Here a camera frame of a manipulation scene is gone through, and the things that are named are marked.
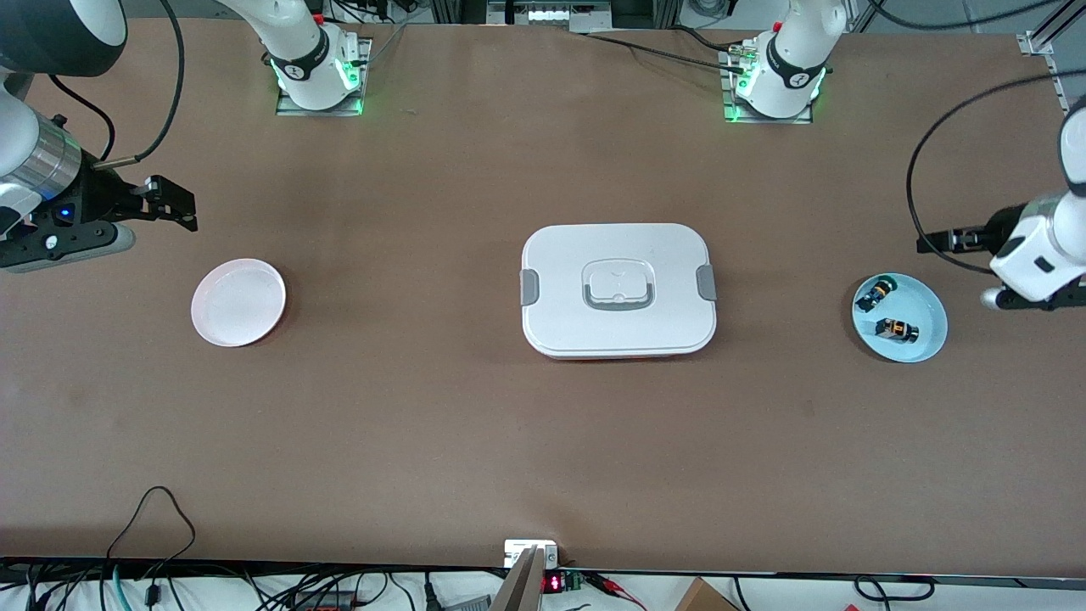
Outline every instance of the gray clip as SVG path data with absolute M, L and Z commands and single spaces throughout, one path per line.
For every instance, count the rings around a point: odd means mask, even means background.
M 531 305 L 540 300 L 540 275 L 535 269 L 520 269 L 520 305 Z
M 717 300 L 717 282 L 712 278 L 712 265 L 706 263 L 697 268 L 697 293 L 706 301 Z

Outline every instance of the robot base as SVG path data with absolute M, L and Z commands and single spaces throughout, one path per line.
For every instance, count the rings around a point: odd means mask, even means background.
M 753 46 L 753 40 L 745 40 L 743 46 Z M 740 67 L 746 68 L 743 62 L 736 62 L 731 53 L 725 51 L 719 51 L 717 54 L 717 60 L 721 65 L 737 65 Z M 797 114 L 788 118 L 773 118 L 771 116 L 766 116 L 760 112 L 750 107 L 750 104 L 735 94 L 735 89 L 738 88 L 738 81 L 743 79 L 742 74 L 733 74 L 725 69 L 720 71 L 720 88 L 724 93 L 724 118 L 730 123 L 781 123 L 786 125 L 807 125 L 815 120 L 815 114 L 811 111 L 811 103 L 808 102 L 807 106 Z
M 279 99 L 276 100 L 275 113 L 280 116 L 358 116 L 362 114 L 366 99 L 366 81 L 369 80 L 369 53 L 372 49 L 372 39 L 358 38 L 351 31 L 348 36 L 346 61 L 358 61 L 358 67 L 348 67 L 343 72 L 344 78 L 357 78 L 358 88 L 348 93 L 340 103 L 325 110 L 308 110 L 295 104 L 287 91 L 280 86 Z

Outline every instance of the wire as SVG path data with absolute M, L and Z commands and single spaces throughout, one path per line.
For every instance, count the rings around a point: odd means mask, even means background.
M 920 216 L 917 215 L 917 202 L 913 200 L 912 196 L 912 176 L 917 169 L 917 158 L 920 157 L 920 151 L 924 149 L 924 144 L 927 143 L 927 140 L 930 140 L 932 138 L 932 135 L 934 135 L 935 131 L 951 116 L 958 114 L 962 109 L 965 109 L 972 104 L 975 104 L 976 102 L 980 102 L 981 100 L 987 98 L 988 96 L 994 96 L 996 93 L 999 93 L 1000 91 L 1007 91 L 1009 89 L 1024 87 L 1026 85 L 1032 85 L 1034 82 L 1039 82 L 1041 80 L 1048 80 L 1050 78 L 1081 76 L 1081 75 L 1086 75 L 1086 68 L 1059 71 L 1049 74 L 1038 74 L 1036 76 L 1018 78 L 1014 80 L 1009 80 L 1007 82 L 1003 82 L 1002 85 L 996 85 L 995 87 L 989 87 L 984 91 L 981 91 L 980 93 L 969 98 L 968 100 L 959 102 L 956 106 L 945 112 L 943 116 L 940 116 L 934 124 L 932 124 L 931 127 L 927 128 L 927 131 L 924 132 L 924 136 L 920 139 L 920 142 L 917 143 L 917 148 L 913 149 L 912 156 L 909 158 L 909 169 L 906 170 L 905 173 L 905 196 L 909 205 L 909 215 L 912 216 L 912 226 L 917 228 L 917 234 L 920 236 L 920 239 L 932 250 L 932 252 L 938 255 L 939 258 L 943 258 L 944 260 L 947 260 L 948 263 L 957 265 L 963 269 L 969 269 L 970 271 L 995 275 L 995 271 L 993 271 L 987 267 L 981 267 L 978 265 L 972 265 L 970 263 L 965 263 L 964 260 L 959 260 L 958 258 L 940 251 L 939 249 L 935 247 L 935 244 L 932 243 L 931 238 L 929 238 L 927 233 L 924 232 L 924 227 L 921 226 L 920 224 Z
M 389 574 L 388 573 L 381 573 L 381 574 L 384 575 L 384 585 L 381 586 L 381 591 L 377 593 L 377 595 L 374 598 L 370 598 L 369 600 L 366 600 L 366 601 L 359 600 L 358 601 L 358 607 L 365 607 L 367 604 L 372 604 L 375 601 L 377 601 L 378 598 L 381 598 L 381 595 L 384 594 L 384 590 L 387 590 L 389 588 Z M 365 573 L 358 575 L 358 581 L 354 584 L 354 598 L 355 599 L 358 598 L 358 586 L 362 585 L 362 578 L 365 577 L 365 576 L 366 576 Z
M 732 581 L 735 582 L 735 596 L 740 597 L 740 604 L 743 606 L 743 611 L 750 611 L 750 606 L 746 603 L 746 598 L 743 596 L 743 586 L 740 585 L 740 578 L 732 575 Z
M 105 571 L 109 568 L 109 562 L 113 557 L 113 548 L 115 548 L 117 543 L 119 543 L 121 539 L 124 538 L 126 534 L 128 534 L 128 530 L 131 529 L 132 524 L 136 522 L 136 519 L 139 518 L 140 512 L 143 510 L 143 504 L 147 502 L 147 499 L 148 497 L 151 496 L 151 493 L 154 493 L 155 491 L 162 491 L 163 493 L 166 493 L 167 497 L 169 497 L 169 502 L 173 504 L 174 511 L 177 512 L 177 515 L 185 522 L 185 525 L 188 526 L 189 529 L 189 542 L 185 544 L 185 546 L 181 549 L 174 552 L 173 556 L 159 562 L 153 569 L 153 571 L 157 571 L 159 568 L 161 568 L 162 565 L 173 561 L 178 556 L 185 553 L 186 551 L 189 550 L 190 547 L 192 547 L 194 543 L 197 543 L 197 527 L 192 524 L 192 521 L 189 520 L 189 517 L 185 514 L 185 511 L 181 510 L 181 506 L 177 504 L 177 497 L 174 496 L 173 491 L 171 491 L 165 486 L 151 486 L 150 488 L 148 488 L 147 492 L 143 493 L 143 496 L 140 497 L 139 504 L 136 505 L 136 511 L 134 511 L 131 518 L 128 519 L 128 523 L 125 524 L 125 527 L 122 529 L 121 532 L 117 533 L 117 536 L 113 538 L 113 542 L 110 544 L 110 547 L 105 549 L 105 558 L 102 560 L 102 574 L 99 575 L 98 580 L 98 600 L 102 607 L 102 611 L 105 611 Z
M 132 523 L 136 522 L 137 518 L 139 518 L 140 511 L 143 510 L 143 504 L 147 502 L 147 499 L 148 497 L 151 496 L 151 493 L 154 493 L 155 491 L 162 491 L 163 493 L 166 494 L 167 497 L 169 497 L 169 502 L 173 504 L 174 511 L 177 512 L 177 515 L 185 522 L 185 525 L 188 526 L 189 529 L 189 543 L 185 544 L 185 547 L 174 552 L 174 555 L 167 558 L 163 563 L 169 562 L 175 558 L 177 558 L 178 556 L 185 553 L 186 551 L 189 550 L 190 547 L 192 547 L 192 544 L 197 543 L 197 527 L 192 525 L 192 521 L 189 520 L 189 517 L 186 515 L 185 511 L 181 510 L 181 506 L 177 504 L 177 497 L 174 496 L 174 492 L 165 486 L 151 486 L 150 488 L 147 489 L 146 493 L 143 493 L 143 496 L 140 497 L 139 504 L 136 506 L 136 511 L 132 512 L 132 517 L 128 519 L 128 523 L 125 524 L 125 527 L 122 529 L 119 533 L 117 533 L 117 536 L 113 538 L 113 543 L 111 543 L 110 547 L 106 548 L 105 560 L 110 560 L 112 558 L 113 548 L 116 547 L 117 543 L 121 542 L 121 539 L 126 534 L 128 534 L 128 530 L 131 529 Z
M 728 52 L 729 49 L 731 49 L 732 44 L 740 44 L 743 42 L 743 40 L 733 40 L 731 42 L 724 42 L 723 44 L 717 44 L 715 42 L 710 42 L 706 37 L 702 36 L 702 34 L 696 29 L 679 24 L 671 26 L 669 29 L 685 31 L 686 34 L 691 35 L 694 38 L 694 40 L 697 40 L 698 43 L 700 43 L 702 46 L 708 47 L 714 51 L 723 51 L 725 53 Z
M 406 20 L 404 20 L 403 23 L 397 25 L 395 31 L 392 33 L 392 36 L 389 36 L 389 39 L 386 40 L 384 43 L 381 44 L 381 47 L 376 52 L 369 55 L 369 61 L 367 61 L 366 64 L 374 65 L 374 62 L 377 61 L 377 58 L 380 58 L 381 53 L 383 53 L 386 49 L 392 46 L 392 42 L 395 41 L 396 37 L 401 35 L 401 33 L 404 30 L 405 27 L 407 27 L 407 24 L 415 21 L 415 17 L 421 14 L 422 13 L 418 13 L 417 15 L 409 16 Z
M 879 590 L 879 596 L 871 596 L 870 594 L 863 591 L 863 588 L 860 587 L 861 582 L 866 582 L 875 586 L 875 589 Z M 927 591 L 921 595 L 886 596 L 886 590 L 883 589 L 882 584 L 880 584 L 877 581 L 875 581 L 874 577 L 870 575 L 857 575 L 856 580 L 853 581 L 853 587 L 856 589 L 856 594 L 862 596 L 867 600 L 870 600 L 871 602 L 882 602 L 886 611 L 893 611 L 889 608 L 891 602 L 920 602 L 921 600 L 927 600 L 935 594 L 935 582 L 930 581 L 927 582 Z
M 185 611 L 185 606 L 181 604 L 181 597 L 177 596 L 177 588 L 174 587 L 174 577 L 167 574 L 166 583 L 169 584 L 169 593 L 174 595 L 174 602 L 177 603 L 178 611 Z
M 607 38 L 604 36 L 596 36 L 594 34 L 582 34 L 585 38 L 591 38 L 593 40 L 603 40 L 604 42 L 610 42 L 613 44 L 621 44 L 622 47 L 629 47 L 630 49 L 636 49 L 639 51 L 645 51 L 646 53 L 653 53 L 654 55 L 660 55 L 661 58 L 668 58 L 669 60 L 675 60 L 678 62 L 686 62 L 689 64 L 702 65 L 706 67 L 711 67 L 714 69 L 723 69 L 725 72 L 731 72 L 734 74 L 742 74 L 743 68 L 738 66 L 729 66 L 714 62 L 706 62 L 703 60 L 695 60 L 693 58 L 685 58 L 683 55 L 677 55 L 674 53 L 669 53 L 667 51 L 660 51 L 659 49 L 653 49 L 649 47 L 642 47 L 641 44 L 635 44 L 633 42 L 627 42 L 626 40 L 618 40 L 616 38 Z
M 640 600 L 630 596 L 629 594 L 620 594 L 618 595 L 618 597 L 621 598 L 622 600 L 629 600 L 630 602 L 636 604 L 637 607 L 641 607 L 641 611 L 648 611 L 648 609 L 646 609 L 645 606 L 642 604 Z
M 109 132 L 109 135 L 106 136 L 105 139 L 105 148 L 102 149 L 102 154 L 99 157 L 99 160 L 105 161 L 105 157 L 110 156 L 110 151 L 113 150 L 113 142 L 117 139 L 117 128 L 116 126 L 113 125 L 113 119 L 110 118 L 110 115 L 106 114 L 104 110 L 98 107 L 90 100 L 84 98 L 79 93 L 76 93 L 67 85 L 61 82 L 61 79 L 58 78 L 55 74 L 50 74 L 49 80 L 52 81 L 52 84 L 55 85 L 58 89 L 67 93 L 70 98 L 87 106 L 87 109 L 89 109 L 91 112 L 102 117 L 102 120 L 105 123 L 105 129 Z
M 886 21 L 888 21 L 891 23 L 896 23 L 897 25 L 899 25 L 901 27 L 908 27 L 909 29 L 922 29 L 922 30 L 925 30 L 925 31 L 938 31 L 938 30 L 942 30 L 942 29 L 957 29 L 959 27 L 970 27 L 970 26 L 973 26 L 973 25 L 984 25 L 986 23 L 992 23 L 992 22 L 997 22 L 997 21 L 1000 21 L 1000 20 L 1006 20 L 1007 17 L 1013 17 L 1014 15 L 1021 15 L 1022 13 L 1028 13 L 1030 11 L 1032 11 L 1034 9 L 1039 9 L 1041 7 L 1047 7 L 1049 4 L 1056 4 L 1057 2 L 1060 2 L 1060 1 L 1062 1 L 1062 0 L 1037 0 L 1036 2 L 1032 2 L 1032 3 L 1026 4 L 1024 7 L 1021 7 L 1021 8 L 1018 8 L 1018 9 L 1013 9 L 1013 10 L 1010 10 L 1010 11 L 1006 11 L 1006 12 L 1002 12 L 1002 13 L 996 13 L 996 14 L 989 15 L 987 17 L 982 17 L 982 18 L 978 18 L 978 20 L 968 20 L 968 21 L 957 22 L 957 23 L 918 23 L 918 22 L 910 22 L 908 20 L 904 20 L 904 18 L 895 15 L 894 13 L 891 13 L 889 11 L 887 11 L 886 9 L 884 9 L 882 7 L 882 4 L 880 2 L 877 2 L 876 0 L 868 0 L 868 4 L 871 5 L 871 8 L 874 10 L 874 12 L 876 12 L 880 15 L 882 15 L 883 17 L 885 17 Z
M 169 102 L 169 112 L 166 113 L 166 120 L 163 122 L 162 128 L 159 129 L 159 135 L 154 137 L 151 144 L 143 149 L 142 152 L 109 162 L 100 161 L 93 165 L 94 169 L 123 167 L 143 161 L 166 139 L 166 133 L 169 132 L 169 127 L 174 124 L 174 116 L 177 115 L 177 106 L 181 103 L 181 90 L 185 88 L 185 38 L 181 36 L 181 25 L 177 22 L 177 14 L 174 13 L 174 8 L 169 5 L 169 1 L 159 0 L 159 2 L 165 9 L 166 16 L 169 17 L 169 25 L 174 28 L 174 39 L 177 42 L 177 80 L 174 84 L 174 99 Z
M 354 11 L 359 11 L 359 12 L 363 12 L 363 13 L 365 13 L 367 15 L 374 15 L 375 17 L 381 20 L 382 22 L 387 21 L 389 23 L 396 23 L 392 17 L 390 17 L 388 15 L 382 15 L 381 13 L 378 13 L 377 11 L 370 11 L 369 9 L 365 9 L 365 8 L 361 7 L 358 3 L 355 3 L 353 7 L 349 7 L 346 4 L 346 2 L 344 2 L 343 0 L 332 0 L 332 3 L 336 4 L 337 7 L 339 7 L 348 15 L 350 15 L 350 16 L 354 17 L 355 20 L 357 20 L 358 23 L 366 23 L 366 20 L 364 20 L 361 16 L 358 16 L 358 13 L 355 13 Z
M 121 589 L 121 569 L 116 564 L 113 565 L 113 589 L 117 593 L 121 607 L 125 611 L 132 611 L 131 604 L 128 604 L 128 599 L 125 597 L 125 590 Z
M 400 585 L 400 582 L 396 581 L 396 576 L 395 575 L 392 575 L 392 574 L 389 574 L 389 573 L 386 573 L 386 574 L 389 575 L 389 581 L 392 582 L 392 585 L 394 585 L 397 588 L 400 588 L 401 590 L 403 590 L 404 596 L 407 597 L 407 602 L 411 603 L 411 611 L 415 611 L 415 599 L 412 598 L 411 593 L 407 591 L 407 588 L 405 588 L 402 585 Z

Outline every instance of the light blue plate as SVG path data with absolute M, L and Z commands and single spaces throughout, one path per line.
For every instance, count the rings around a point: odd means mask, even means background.
M 875 305 L 874 310 L 864 313 L 856 302 L 868 293 L 879 276 L 889 276 L 897 280 L 897 289 L 891 291 Z M 914 344 L 904 344 L 875 335 L 875 323 L 883 319 L 894 319 L 920 329 L 920 339 Z M 899 364 L 919 364 L 934 357 L 947 341 L 947 311 L 943 302 L 927 284 L 905 273 L 879 273 L 860 284 L 853 297 L 853 326 L 856 333 L 872 351 Z

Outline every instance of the small object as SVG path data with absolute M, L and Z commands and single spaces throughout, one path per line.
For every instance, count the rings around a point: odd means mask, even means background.
M 552 225 L 525 243 L 522 330 L 555 359 L 694 353 L 717 330 L 716 298 L 709 249 L 684 225 Z
M 883 319 L 875 323 L 875 335 L 885 338 L 886 340 L 913 344 L 920 340 L 920 330 L 909 323 L 902 323 L 894 319 Z
M 143 606 L 150 609 L 157 604 L 160 600 L 162 600 L 162 586 L 159 584 L 147 586 L 147 590 L 143 593 Z
M 875 305 L 877 305 L 880 301 L 886 298 L 886 295 L 896 288 L 897 280 L 893 277 L 879 276 L 877 281 L 875 281 L 875 285 L 871 287 L 871 290 L 869 290 L 867 294 L 861 296 L 856 302 L 856 307 L 864 313 L 870 313 L 871 310 L 874 310 Z
M 892 298 L 885 298 L 875 311 L 864 313 L 856 307 L 856 302 L 883 277 L 892 278 L 897 288 Z M 924 282 L 897 272 L 871 276 L 856 290 L 853 304 L 847 305 L 853 317 L 857 335 L 872 352 L 899 364 L 919 364 L 934 357 L 947 341 L 947 313 L 939 297 Z M 910 342 L 909 334 L 899 341 L 887 342 L 876 333 L 877 324 L 891 321 L 908 321 L 906 324 L 918 330 Z
M 581 589 L 584 578 L 579 571 L 547 571 L 543 576 L 543 594 L 561 594 Z
M 235 348 L 267 335 L 287 307 L 287 284 L 275 267 L 236 258 L 207 273 L 192 295 L 192 326 L 215 346 Z

